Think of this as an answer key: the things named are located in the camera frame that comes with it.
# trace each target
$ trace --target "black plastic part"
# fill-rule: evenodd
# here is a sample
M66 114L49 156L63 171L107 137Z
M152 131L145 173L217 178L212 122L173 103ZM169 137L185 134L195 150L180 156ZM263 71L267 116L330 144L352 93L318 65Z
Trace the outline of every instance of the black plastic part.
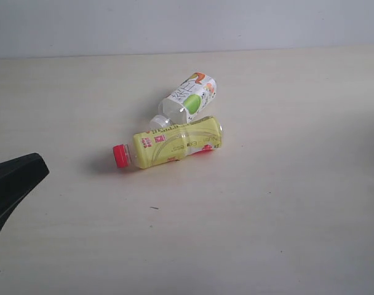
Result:
M17 205L48 174L39 154L0 163L0 231Z

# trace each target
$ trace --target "beige table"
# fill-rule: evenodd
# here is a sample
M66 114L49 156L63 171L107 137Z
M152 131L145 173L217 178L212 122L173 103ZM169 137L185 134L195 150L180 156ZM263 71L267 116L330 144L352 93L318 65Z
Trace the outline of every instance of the beige table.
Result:
M118 171L194 71L223 147ZM0 162L30 152L0 295L374 294L374 46L0 60Z

